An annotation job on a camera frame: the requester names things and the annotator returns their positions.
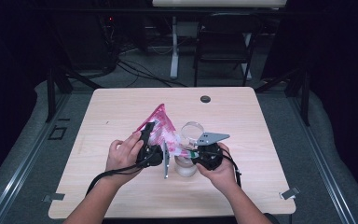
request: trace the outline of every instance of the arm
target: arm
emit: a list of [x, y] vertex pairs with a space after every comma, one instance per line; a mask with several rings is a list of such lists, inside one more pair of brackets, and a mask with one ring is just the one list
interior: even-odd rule
[[[105, 170], [116, 170], [135, 164], [136, 157], [144, 143], [139, 140], [140, 137], [141, 132], [136, 132], [125, 141], [115, 140], [109, 148]], [[130, 175], [112, 175], [102, 178], [64, 223], [101, 223], [118, 190], [139, 173], [140, 171]]]
[[[218, 144], [222, 149], [229, 151], [228, 147], [224, 144]], [[198, 163], [197, 167], [199, 168], [200, 173], [209, 178], [212, 184], [228, 199], [234, 212], [234, 216], [239, 224], [270, 223], [241, 187], [237, 185], [234, 168], [230, 161], [223, 160], [222, 164], [213, 171], [208, 171]]]

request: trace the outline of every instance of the gray carpet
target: gray carpet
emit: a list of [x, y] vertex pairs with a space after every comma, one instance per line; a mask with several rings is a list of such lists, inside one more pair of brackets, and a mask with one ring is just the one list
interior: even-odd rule
[[[175, 81], [192, 86], [194, 71], [191, 64], [194, 49], [191, 45], [192, 41], [187, 41], [180, 48], [179, 78]], [[269, 50], [269, 42], [269, 37], [264, 38], [255, 51], [254, 63], [251, 67], [253, 79], [248, 82], [248, 86], [257, 87], [263, 83], [260, 81], [260, 75]], [[160, 53], [167, 52], [167, 49], [158, 50]], [[156, 76], [170, 80], [171, 53], [160, 53], [151, 50], [146, 57], [144, 53], [134, 50], [121, 55], [120, 59], [143, 70], [136, 63], [141, 64]], [[85, 76], [91, 74], [92, 72], [83, 73]], [[130, 75], [120, 67], [107, 76], [96, 77], [92, 80], [107, 88], [166, 87], [159, 81]], [[66, 104], [49, 126], [49, 132], [54, 125], [65, 127], [63, 139], [46, 139], [41, 143], [41, 150], [37, 154], [35, 163], [32, 164], [32, 171], [28, 174], [13, 203], [9, 205], [6, 215], [2, 216], [2, 223], [61, 223], [60, 220], [52, 220], [48, 217], [49, 203], [42, 202], [42, 199], [45, 195], [55, 192], [58, 186], [92, 94], [91, 89], [83, 83], [76, 80], [71, 80], [71, 82], [75, 91], [68, 98], [62, 95]], [[232, 71], [230, 65], [228, 67], [203, 65], [200, 68], [199, 84], [200, 86], [240, 86], [241, 70]], [[296, 197], [293, 223], [342, 223], [311, 156], [310, 142], [296, 118], [296, 111], [291, 107], [290, 100], [284, 97], [282, 89], [283, 86], [278, 86], [271, 92], [258, 94], [257, 98], [289, 186], [299, 187], [301, 190]], [[15, 174], [16, 168], [34, 147], [35, 139], [46, 130], [44, 123], [48, 111], [46, 83], [39, 85], [36, 91], [38, 102], [34, 113], [0, 169], [0, 196], [10, 178]], [[328, 117], [314, 94], [310, 97], [310, 124], [358, 223], [358, 185], [335, 151]], [[277, 217], [277, 219], [281, 223], [288, 223], [289, 217]], [[234, 221], [233, 218], [191, 218], [115, 220], [112, 223], [228, 223], [232, 221]]]

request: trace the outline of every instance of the metal rail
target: metal rail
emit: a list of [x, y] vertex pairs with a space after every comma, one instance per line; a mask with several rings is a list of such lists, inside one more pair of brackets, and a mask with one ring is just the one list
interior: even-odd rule
[[299, 113], [298, 101], [294, 97], [290, 97], [288, 99], [289, 99], [290, 106], [295, 111], [296, 118], [298, 119], [298, 123], [301, 124], [301, 127], [302, 127], [305, 135], [308, 137], [308, 140], [310, 141], [311, 156], [316, 163], [316, 166], [321, 174], [322, 180], [324, 181], [327, 191], [331, 197], [331, 200], [337, 209], [339, 218], [341, 219], [342, 223], [345, 223], [345, 224], [356, 223], [356, 221], [351, 213], [351, 210], [348, 207], [348, 205], [345, 201], [345, 198], [341, 192], [341, 189], [339, 188], [339, 185], [337, 184], [337, 181], [334, 178], [334, 176], [330, 170], [330, 167], [324, 158], [324, 154], [321, 151], [321, 148], [319, 147], [318, 142], [316, 141], [315, 136], [312, 133], [312, 130], [310, 129], [309, 126], [307, 126], [303, 122], [303, 119], [301, 118], [301, 115]]
[[42, 128], [40, 134], [37, 136], [34, 145], [28, 155], [23, 159], [14, 175], [8, 182], [4, 192], [0, 197], [0, 223], [3, 222], [7, 211], [16, 199], [17, 194], [21, 190], [28, 174], [31, 173], [34, 163], [40, 154], [41, 148], [48, 134], [53, 130], [54, 123], [57, 121], [58, 116], [61, 114], [64, 106], [69, 100], [70, 95], [64, 94], [57, 103], [57, 113], [52, 118], [50, 123], [46, 123]]

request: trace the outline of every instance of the person's left hand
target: person's left hand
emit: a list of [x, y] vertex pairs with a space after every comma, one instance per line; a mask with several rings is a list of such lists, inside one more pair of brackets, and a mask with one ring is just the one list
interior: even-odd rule
[[[143, 140], [139, 140], [141, 132], [133, 133], [127, 140], [115, 140], [112, 142], [109, 148], [109, 156], [106, 162], [105, 171], [118, 170], [132, 166], [136, 162], [138, 153], [144, 144]], [[136, 177], [140, 171], [139, 168], [134, 168], [128, 171], [124, 171], [125, 175], [111, 175], [108, 178], [117, 185], [118, 188]]]

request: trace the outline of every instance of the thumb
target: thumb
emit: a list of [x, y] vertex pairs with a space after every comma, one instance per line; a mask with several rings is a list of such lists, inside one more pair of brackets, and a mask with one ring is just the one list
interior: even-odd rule
[[196, 166], [197, 166], [197, 169], [199, 169], [199, 171], [200, 171], [200, 173], [201, 173], [202, 175], [204, 175], [205, 172], [208, 171], [203, 165], [201, 165], [201, 164], [199, 164], [199, 163], [196, 163]]

